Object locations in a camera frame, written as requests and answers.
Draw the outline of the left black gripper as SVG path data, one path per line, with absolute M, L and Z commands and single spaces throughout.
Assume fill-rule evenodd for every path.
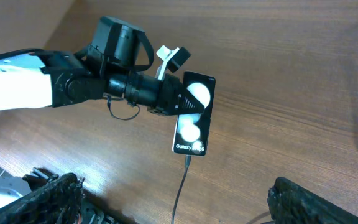
M 191 93 L 184 93 L 183 84 L 172 75 L 158 80 L 143 73 L 112 74 L 108 76 L 106 93 L 123 98 L 132 106 L 143 105 L 151 113 L 165 116 L 201 114 L 205 109 Z

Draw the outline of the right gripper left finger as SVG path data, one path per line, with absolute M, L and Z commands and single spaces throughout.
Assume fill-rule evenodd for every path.
M 76 222 L 83 181 L 73 173 L 53 175 L 45 185 L 0 208 L 0 224 Z

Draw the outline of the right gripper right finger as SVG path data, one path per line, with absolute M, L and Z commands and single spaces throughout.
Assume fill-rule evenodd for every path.
M 275 223 L 358 223 L 358 217 L 284 177 L 268 190 L 267 203 Z

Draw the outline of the black smartphone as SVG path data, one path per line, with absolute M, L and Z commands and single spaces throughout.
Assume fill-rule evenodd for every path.
M 202 113 L 177 116 L 172 151 L 177 154 L 205 156 L 213 109 L 216 79 L 195 72 L 185 72 L 183 84 L 204 106 Z

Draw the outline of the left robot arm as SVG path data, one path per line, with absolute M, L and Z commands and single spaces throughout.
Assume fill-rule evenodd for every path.
M 189 52 L 169 52 L 151 77 L 145 74 L 150 65 L 136 62 L 140 48 L 153 62 L 155 53 L 142 28 L 104 16 L 92 42 L 76 53 L 29 48 L 0 54 L 0 111 L 104 98 L 165 116 L 202 113 L 202 102 L 174 75 Z

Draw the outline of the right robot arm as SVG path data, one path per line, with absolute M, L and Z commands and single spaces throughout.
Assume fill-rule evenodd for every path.
M 109 212 L 85 192 L 83 179 L 34 168 L 29 175 L 0 175 L 0 223 L 134 223 Z M 268 191 L 271 223 L 358 223 L 358 217 L 278 177 Z

